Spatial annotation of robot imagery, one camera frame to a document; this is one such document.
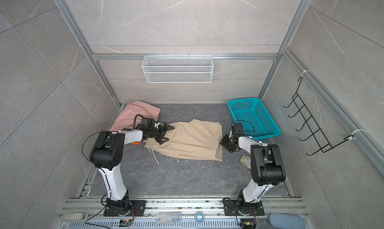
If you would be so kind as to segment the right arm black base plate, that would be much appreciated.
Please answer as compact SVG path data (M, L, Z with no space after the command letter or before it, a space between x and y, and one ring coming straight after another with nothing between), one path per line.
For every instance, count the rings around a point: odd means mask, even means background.
M238 200L223 199L224 212L226 216L264 216L262 202L244 203Z

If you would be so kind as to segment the teal plastic laundry basket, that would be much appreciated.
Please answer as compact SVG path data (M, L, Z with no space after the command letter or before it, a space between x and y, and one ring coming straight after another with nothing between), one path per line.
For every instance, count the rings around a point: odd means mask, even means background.
M228 107L233 122L242 124L245 135L261 141L281 135L280 128L260 99L231 100Z

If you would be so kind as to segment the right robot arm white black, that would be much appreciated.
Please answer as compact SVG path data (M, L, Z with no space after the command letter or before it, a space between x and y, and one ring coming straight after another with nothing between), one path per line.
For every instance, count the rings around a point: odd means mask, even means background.
M229 152L237 149L250 154L252 179L240 191L236 200L224 198L225 216L263 216L262 196L272 187L286 180L286 171L276 144L266 144L244 134L240 123L232 124L230 134L220 144Z

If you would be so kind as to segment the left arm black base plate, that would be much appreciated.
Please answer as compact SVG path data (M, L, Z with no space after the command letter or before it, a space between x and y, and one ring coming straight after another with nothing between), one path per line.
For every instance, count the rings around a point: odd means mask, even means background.
M133 215L142 217L146 209L147 201L137 200L130 201L129 208L127 210L121 210L116 207L106 206L103 216L104 217L132 217Z

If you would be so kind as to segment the pink shorts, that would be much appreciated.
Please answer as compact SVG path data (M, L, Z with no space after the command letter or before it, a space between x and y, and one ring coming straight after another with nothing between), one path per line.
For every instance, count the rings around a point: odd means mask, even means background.
M133 128L134 118L140 114L146 118L158 120L160 115L160 108L147 104L141 101L130 102L126 105L121 114L117 117L115 122L110 128L110 131L121 131L124 128Z

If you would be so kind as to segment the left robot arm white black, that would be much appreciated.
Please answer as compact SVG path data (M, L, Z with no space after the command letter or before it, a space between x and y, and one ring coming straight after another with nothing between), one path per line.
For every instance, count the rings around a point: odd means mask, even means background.
M133 216L135 210L139 211L138 214L143 213L146 201L131 201L123 182L120 165L124 146L148 138L153 138L162 145L169 141L166 133L171 130L174 127L170 124L137 114L131 128L96 133L98 138L87 160L99 170L107 189L104 216Z

